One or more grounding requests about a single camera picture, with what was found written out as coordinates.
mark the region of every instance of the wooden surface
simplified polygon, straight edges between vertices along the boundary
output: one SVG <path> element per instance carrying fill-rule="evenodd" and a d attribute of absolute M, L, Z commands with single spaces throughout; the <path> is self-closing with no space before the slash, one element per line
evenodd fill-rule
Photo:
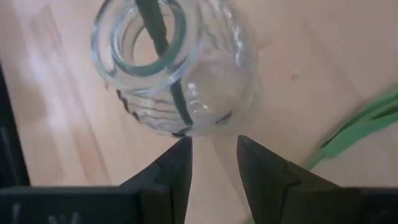
<path fill-rule="evenodd" d="M 0 60 L 34 185 L 116 185 L 175 139 L 126 114 L 90 58 L 101 0 L 1 0 Z M 259 43 L 261 92 L 246 124 L 194 138 L 187 223 L 243 223 L 238 133 L 301 164 L 352 112 L 398 83 L 395 0 L 236 1 Z M 398 186 L 398 126 L 315 173 L 341 185 Z"/>

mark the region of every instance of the clear glass jar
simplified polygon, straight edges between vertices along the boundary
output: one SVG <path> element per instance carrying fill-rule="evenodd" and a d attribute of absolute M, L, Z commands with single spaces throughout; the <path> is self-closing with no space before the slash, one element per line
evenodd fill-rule
<path fill-rule="evenodd" d="M 169 47 L 155 54 L 132 0 L 106 0 L 91 36 L 99 74 L 125 109 L 158 133 L 212 134 L 253 98 L 257 49 L 227 1 L 159 0 Z"/>

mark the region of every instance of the jar rim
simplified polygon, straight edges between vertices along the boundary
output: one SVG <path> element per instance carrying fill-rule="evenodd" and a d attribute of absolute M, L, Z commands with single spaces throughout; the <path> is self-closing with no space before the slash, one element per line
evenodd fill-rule
<path fill-rule="evenodd" d="M 173 12 L 174 16 L 174 21 L 175 21 L 175 29 L 174 29 L 174 34 L 172 37 L 172 40 L 170 42 L 170 45 L 166 52 L 157 58 L 154 62 L 147 64 L 147 65 L 126 65 L 121 58 L 120 54 L 116 52 L 115 46 L 111 48 L 111 56 L 113 63 L 117 65 L 126 75 L 130 75 L 132 77 L 137 76 L 137 77 L 149 77 L 151 75 L 156 75 L 157 73 L 163 71 L 163 70 L 168 70 L 170 71 L 170 75 L 167 79 L 165 79 L 162 83 L 159 83 L 157 86 L 152 86 L 152 87 L 147 87 L 147 88 L 141 88 L 141 89 L 132 89 L 131 87 L 123 85 L 123 83 L 120 83 L 113 79 L 114 73 L 116 72 L 116 68 L 113 68 L 111 71 L 107 71 L 103 65 L 103 62 L 100 58 L 100 52 L 99 52 L 99 35 L 100 35 L 100 29 L 101 29 L 101 24 L 104 19 L 104 15 L 106 14 L 106 11 L 111 4 L 112 1 L 115 0 L 105 0 L 105 2 L 102 4 L 96 18 L 94 21 L 94 27 L 93 31 L 91 33 L 91 57 L 94 61 L 94 65 L 99 72 L 99 74 L 110 84 L 114 85 L 117 89 L 125 91 L 126 93 L 131 93 L 131 94 L 138 94 L 138 95 L 146 95 L 149 93 L 157 92 L 161 89 L 164 89 L 177 80 L 179 80 L 184 71 L 188 68 L 187 64 L 191 61 L 193 61 L 196 56 L 198 55 L 198 51 L 200 50 L 201 44 L 199 42 L 196 42 L 196 44 L 193 46 L 192 50 L 188 53 L 187 57 L 180 62 L 177 66 L 172 66 L 168 67 L 168 65 L 171 65 L 172 62 L 177 58 L 178 53 L 180 52 L 180 49 L 182 48 L 183 42 L 185 40 L 185 33 L 186 33 L 186 20 L 185 20 L 185 15 L 183 13 L 183 10 L 179 3 L 176 1 L 171 1 L 171 0 L 158 0 L 158 2 L 167 4 L 168 7 L 171 9 Z M 198 20 L 198 27 L 201 27 L 201 24 L 203 23 L 203 20 L 201 18 L 201 13 L 200 9 L 198 7 L 197 9 L 198 15 L 199 15 L 199 20 Z M 202 30 L 198 29 L 198 34 L 197 38 L 201 37 Z"/>

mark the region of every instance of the jar opening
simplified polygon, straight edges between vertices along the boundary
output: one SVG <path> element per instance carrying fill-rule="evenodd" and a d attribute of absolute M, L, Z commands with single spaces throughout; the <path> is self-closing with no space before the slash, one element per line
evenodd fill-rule
<path fill-rule="evenodd" d="M 180 52 L 186 32 L 184 12 L 177 2 L 159 1 L 159 5 L 165 22 L 168 22 L 166 25 L 169 28 L 167 34 L 170 41 L 168 49 L 161 57 L 156 55 L 153 41 L 145 34 L 147 32 L 144 21 L 135 4 L 132 8 L 122 9 L 116 19 L 111 34 L 112 55 L 115 63 L 127 74 L 139 77 L 154 75 L 170 65 Z M 137 59 L 145 61 L 141 62 L 144 65 L 137 63 Z"/>
<path fill-rule="evenodd" d="M 196 1 L 158 0 L 167 27 L 167 50 L 158 57 L 134 1 L 105 0 L 91 35 L 101 76 L 117 89 L 150 94 L 177 81 L 197 57 L 202 36 Z"/>

